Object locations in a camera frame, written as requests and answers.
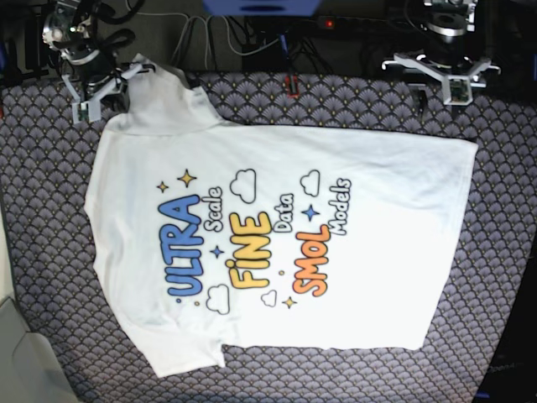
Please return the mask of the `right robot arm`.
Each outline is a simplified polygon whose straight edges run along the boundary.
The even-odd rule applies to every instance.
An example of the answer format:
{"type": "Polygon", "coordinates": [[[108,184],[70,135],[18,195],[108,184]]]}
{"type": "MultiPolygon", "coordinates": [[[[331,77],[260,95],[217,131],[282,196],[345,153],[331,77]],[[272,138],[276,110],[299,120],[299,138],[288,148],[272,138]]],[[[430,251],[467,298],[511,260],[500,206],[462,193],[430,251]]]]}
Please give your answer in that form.
{"type": "Polygon", "coordinates": [[[103,98],[116,110],[128,107],[127,80],[121,74],[125,64],[117,62],[118,51],[136,39],[131,29],[121,28],[106,38],[98,34],[98,24],[123,25],[143,5],[136,6],[123,16],[102,1],[58,1],[46,17],[43,41],[69,63],[75,78],[82,84],[83,99],[96,95],[107,83],[112,91],[103,98]]]}

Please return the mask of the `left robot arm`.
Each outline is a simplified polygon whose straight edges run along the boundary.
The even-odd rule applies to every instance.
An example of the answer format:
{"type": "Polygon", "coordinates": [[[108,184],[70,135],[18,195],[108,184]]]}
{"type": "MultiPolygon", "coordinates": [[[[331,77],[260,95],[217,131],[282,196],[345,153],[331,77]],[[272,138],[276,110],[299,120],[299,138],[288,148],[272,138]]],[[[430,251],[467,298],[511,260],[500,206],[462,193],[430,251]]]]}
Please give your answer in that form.
{"type": "Polygon", "coordinates": [[[425,55],[420,60],[446,74],[466,76],[473,62],[466,38],[475,31],[477,1],[423,1],[425,55]]]}

